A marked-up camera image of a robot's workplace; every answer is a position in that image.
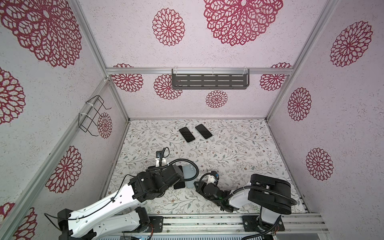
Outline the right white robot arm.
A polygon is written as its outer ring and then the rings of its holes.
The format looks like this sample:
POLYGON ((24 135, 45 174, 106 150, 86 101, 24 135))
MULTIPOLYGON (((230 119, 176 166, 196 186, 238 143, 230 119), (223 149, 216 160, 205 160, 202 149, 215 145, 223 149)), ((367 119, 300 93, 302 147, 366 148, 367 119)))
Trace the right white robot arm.
POLYGON ((248 184, 233 191, 221 190, 218 183, 219 174, 212 171, 194 182, 194 186, 198 194, 216 204, 221 211, 233 213, 245 205, 259 206, 258 216, 243 218, 247 232, 283 230, 282 216, 290 215, 292 207, 298 204, 291 197, 291 184, 277 178, 253 174, 248 184))

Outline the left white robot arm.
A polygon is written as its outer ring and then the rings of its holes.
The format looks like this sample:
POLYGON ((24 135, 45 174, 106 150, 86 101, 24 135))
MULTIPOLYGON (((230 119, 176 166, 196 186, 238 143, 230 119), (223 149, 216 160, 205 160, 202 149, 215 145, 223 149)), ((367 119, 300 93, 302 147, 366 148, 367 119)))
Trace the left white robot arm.
POLYGON ((142 204, 160 197, 183 179, 183 171, 174 165, 140 172, 115 193, 90 206, 60 211, 59 239, 98 240, 118 232, 143 232, 150 225, 150 218, 142 204))

